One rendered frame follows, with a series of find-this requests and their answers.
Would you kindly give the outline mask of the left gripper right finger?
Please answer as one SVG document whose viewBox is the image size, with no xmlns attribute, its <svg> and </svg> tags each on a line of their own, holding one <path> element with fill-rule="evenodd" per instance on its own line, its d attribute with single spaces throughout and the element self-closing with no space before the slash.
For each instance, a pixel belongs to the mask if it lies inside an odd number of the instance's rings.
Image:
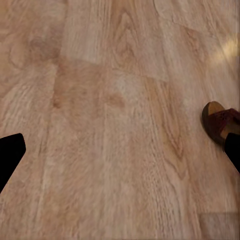
<svg viewBox="0 0 240 240">
<path fill-rule="evenodd" d="M 224 151 L 240 173 L 240 135 L 235 133 L 229 133 L 225 145 Z"/>
</svg>

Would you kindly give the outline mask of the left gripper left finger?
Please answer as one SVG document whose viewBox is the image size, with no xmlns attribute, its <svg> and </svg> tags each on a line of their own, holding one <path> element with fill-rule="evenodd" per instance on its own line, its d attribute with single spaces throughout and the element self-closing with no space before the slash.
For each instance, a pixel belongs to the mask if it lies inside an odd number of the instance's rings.
<svg viewBox="0 0 240 240">
<path fill-rule="evenodd" d="M 26 152 L 21 133 L 0 138 L 0 193 Z"/>
</svg>

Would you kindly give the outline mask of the sandal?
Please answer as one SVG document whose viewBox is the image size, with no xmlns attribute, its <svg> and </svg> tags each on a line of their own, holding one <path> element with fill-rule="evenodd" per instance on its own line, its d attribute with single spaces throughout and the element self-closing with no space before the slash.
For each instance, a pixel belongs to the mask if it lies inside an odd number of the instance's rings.
<svg viewBox="0 0 240 240">
<path fill-rule="evenodd" d="M 225 147 L 229 133 L 240 135 L 240 112 L 234 108 L 225 109 L 217 101 L 212 101 L 203 108 L 201 118 L 208 136 L 222 147 Z"/>
</svg>

